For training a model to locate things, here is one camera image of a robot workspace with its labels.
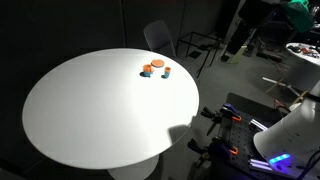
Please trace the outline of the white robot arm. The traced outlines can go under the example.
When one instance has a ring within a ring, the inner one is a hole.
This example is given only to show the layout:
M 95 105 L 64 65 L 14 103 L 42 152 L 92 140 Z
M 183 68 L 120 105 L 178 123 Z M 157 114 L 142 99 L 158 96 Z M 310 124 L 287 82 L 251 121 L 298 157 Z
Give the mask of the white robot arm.
M 320 81 L 299 106 L 267 130 L 258 132 L 253 143 L 272 166 L 298 163 L 305 166 L 320 146 Z

